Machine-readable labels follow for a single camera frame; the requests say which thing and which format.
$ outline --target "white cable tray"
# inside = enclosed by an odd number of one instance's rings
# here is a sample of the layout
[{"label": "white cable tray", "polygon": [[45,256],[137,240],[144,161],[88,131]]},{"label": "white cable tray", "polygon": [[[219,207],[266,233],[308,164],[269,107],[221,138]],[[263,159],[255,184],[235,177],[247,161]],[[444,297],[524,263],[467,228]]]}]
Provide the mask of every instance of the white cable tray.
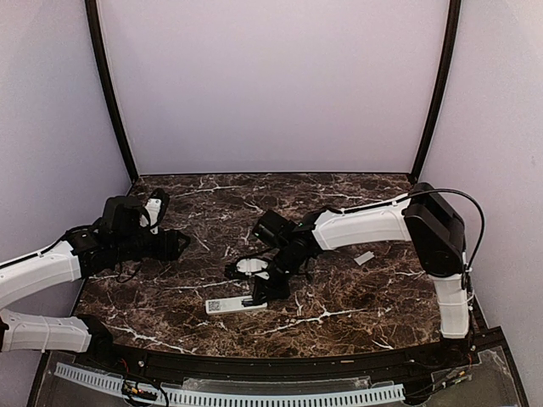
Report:
[{"label": "white cable tray", "polygon": [[[120,392],[123,379],[120,375],[88,371],[64,363],[57,364],[54,375],[101,393],[123,397]],[[154,387],[147,383],[139,383],[138,386],[142,390],[159,394],[154,405],[165,405],[164,396]],[[342,393],[285,396],[202,393],[177,387],[162,386],[162,388],[168,394],[172,407],[364,407],[405,399],[402,384]]]}]

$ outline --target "white wall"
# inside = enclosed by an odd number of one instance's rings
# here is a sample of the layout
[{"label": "white wall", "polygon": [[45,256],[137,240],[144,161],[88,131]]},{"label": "white wall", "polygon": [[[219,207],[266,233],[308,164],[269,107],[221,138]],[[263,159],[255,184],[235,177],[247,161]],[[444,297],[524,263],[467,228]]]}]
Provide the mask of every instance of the white wall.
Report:
[{"label": "white wall", "polygon": [[143,174],[409,172],[448,0],[101,0]]},{"label": "white wall", "polygon": [[[92,55],[84,2],[0,2],[0,261],[94,221],[128,177]],[[78,284],[10,309],[70,313]],[[38,352],[0,354],[0,406],[26,405]]]},{"label": "white wall", "polygon": [[[480,200],[488,231],[473,275],[502,325],[531,405],[543,387],[543,3],[463,2],[423,180]],[[479,223],[466,212],[471,243]]]}]

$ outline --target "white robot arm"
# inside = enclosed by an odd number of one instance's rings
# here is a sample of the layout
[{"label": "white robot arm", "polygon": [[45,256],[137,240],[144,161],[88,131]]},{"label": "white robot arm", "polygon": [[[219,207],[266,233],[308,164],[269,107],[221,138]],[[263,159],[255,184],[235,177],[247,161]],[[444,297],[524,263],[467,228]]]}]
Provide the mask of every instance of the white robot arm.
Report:
[{"label": "white robot arm", "polygon": [[169,202],[157,189],[145,207],[132,197],[109,198],[92,226],[67,231],[51,246],[0,264],[0,351],[63,349],[86,352],[110,334],[90,315],[52,318],[4,307],[45,288],[114,269],[127,260],[178,259],[190,239],[159,223]]},{"label": "white robot arm", "polygon": [[[453,191],[434,190],[429,184],[421,183],[409,194],[388,201],[349,209],[324,208],[308,214],[298,224],[267,211],[253,234],[270,248],[277,248],[277,254],[271,261],[257,263],[256,259],[246,256],[227,266],[227,277],[255,276],[253,294],[251,298],[208,301],[208,313],[259,309],[273,299],[287,298],[290,294],[288,279],[297,274],[308,259],[323,251],[361,243],[412,241],[422,268],[434,282],[442,337],[466,338],[470,331],[469,302],[473,295],[469,293],[471,265],[466,263],[464,224],[437,192]],[[463,192],[458,193],[474,202]]]}]

